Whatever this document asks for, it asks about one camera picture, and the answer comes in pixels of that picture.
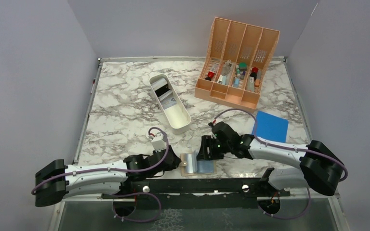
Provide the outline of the peach plastic desk organizer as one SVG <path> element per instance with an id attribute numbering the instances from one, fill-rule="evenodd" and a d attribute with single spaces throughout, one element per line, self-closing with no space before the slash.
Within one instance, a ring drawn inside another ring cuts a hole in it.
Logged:
<path id="1" fill-rule="evenodd" d="M 253 112 L 258 106 L 262 82 L 278 45 L 280 32 L 265 27 L 216 17 L 212 23 L 205 64 L 195 85 L 194 96 L 225 106 Z M 240 71 L 238 64 L 247 64 Z M 250 77 L 257 67 L 262 72 L 260 86 Z M 208 72 L 215 79 L 205 80 Z M 235 78 L 239 88 L 234 88 Z"/>

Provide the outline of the stack of cards in tray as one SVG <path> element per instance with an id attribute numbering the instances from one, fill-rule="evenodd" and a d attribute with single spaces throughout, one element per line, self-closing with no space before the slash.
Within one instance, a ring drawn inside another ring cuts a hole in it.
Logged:
<path id="1" fill-rule="evenodd" d="M 162 105 L 163 110 L 177 105 L 177 100 L 174 97 L 173 90 L 165 78 L 160 78 L 151 84 L 158 101 Z"/>

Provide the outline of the red capped bottle right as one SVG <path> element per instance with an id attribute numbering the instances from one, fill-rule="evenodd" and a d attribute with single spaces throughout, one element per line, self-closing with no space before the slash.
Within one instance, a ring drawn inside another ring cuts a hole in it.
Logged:
<path id="1" fill-rule="evenodd" d="M 257 67 L 254 67 L 251 71 L 250 77 L 253 78 L 254 81 L 257 79 L 259 69 Z"/>

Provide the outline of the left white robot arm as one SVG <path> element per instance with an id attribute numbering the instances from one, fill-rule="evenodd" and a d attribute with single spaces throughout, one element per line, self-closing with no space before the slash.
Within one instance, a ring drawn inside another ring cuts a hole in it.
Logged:
<path id="1" fill-rule="evenodd" d="M 153 151 L 151 155 L 129 155 L 113 163 L 75 166 L 63 159 L 50 162 L 35 174 L 32 195 L 36 207 L 45 207 L 63 199 L 84 194 L 117 194 L 127 197 L 132 193 L 131 182 L 154 177 L 160 172 L 179 167 L 181 159 L 168 149 Z"/>

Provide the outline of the white oblong plastic tray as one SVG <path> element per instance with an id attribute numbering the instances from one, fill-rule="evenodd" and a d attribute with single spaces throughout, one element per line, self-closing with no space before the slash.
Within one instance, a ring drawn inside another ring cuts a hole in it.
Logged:
<path id="1" fill-rule="evenodd" d="M 172 132 L 178 135 L 188 131 L 192 122 L 191 116 L 169 78 L 164 74 L 150 77 L 149 85 L 151 94 L 156 99 Z"/>

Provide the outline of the green capped bottle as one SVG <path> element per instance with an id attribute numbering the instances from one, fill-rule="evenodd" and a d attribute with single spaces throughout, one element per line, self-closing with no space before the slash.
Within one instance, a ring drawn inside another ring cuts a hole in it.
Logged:
<path id="1" fill-rule="evenodd" d="M 240 62 L 240 63 L 238 64 L 238 68 L 239 68 L 239 70 L 240 70 L 240 71 L 247 71 L 248 66 L 247 66 L 247 64 L 246 64 L 246 63 L 244 63 L 244 62 Z"/>

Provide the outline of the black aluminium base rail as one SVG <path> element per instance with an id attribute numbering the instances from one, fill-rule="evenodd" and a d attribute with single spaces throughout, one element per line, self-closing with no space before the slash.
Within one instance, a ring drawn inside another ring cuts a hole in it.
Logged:
<path id="1" fill-rule="evenodd" d="M 138 209 L 151 209 L 156 196 L 163 209 L 253 208 L 259 206 L 274 213 L 279 201 L 270 197 L 284 197 L 290 193 L 274 189 L 267 178 L 233 179 L 146 179 L 128 182 L 115 194 L 100 193 L 102 199 L 136 197 Z"/>

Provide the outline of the red capped black bottle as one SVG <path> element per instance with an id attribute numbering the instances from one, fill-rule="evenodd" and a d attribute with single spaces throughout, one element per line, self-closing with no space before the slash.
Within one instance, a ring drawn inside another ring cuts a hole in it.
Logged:
<path id="1" fill-rule="evenodd" d="M 212 81 L 215 79 L 215 72 L 208 72 L 207 76 L 204 78 L 205 80 Z"/>

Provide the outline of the blue flat board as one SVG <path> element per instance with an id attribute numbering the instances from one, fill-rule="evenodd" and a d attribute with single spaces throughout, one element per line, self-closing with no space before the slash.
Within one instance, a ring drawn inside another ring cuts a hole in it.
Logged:
<path id="1" fill-rule="evenodd" d="M 285 143 L 289 122 L 286 119 L 258 111 L 256 116 L 258 126 L 255 125 L 257 135 L 270 141 Z"/>

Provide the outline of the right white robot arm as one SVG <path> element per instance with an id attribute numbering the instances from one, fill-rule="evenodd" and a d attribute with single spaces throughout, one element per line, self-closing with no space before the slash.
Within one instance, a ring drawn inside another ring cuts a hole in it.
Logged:
<path id="1" fill-rule="evenodd" d="M 339 182 L 347 176 L 343 162 L 322 142 L 308 145 L 265 140 L 253 134 L 239 135 L 227 123 L 210 123 L 212 134 L 201 137 L 196 160 L 219 160 L 227 153 L 239 159 L 262 159 L 288 165 L 272 170 L 259 182 L 259 191 L 266 196 L 284 188 L 311 188 L 333 196 Z"/>

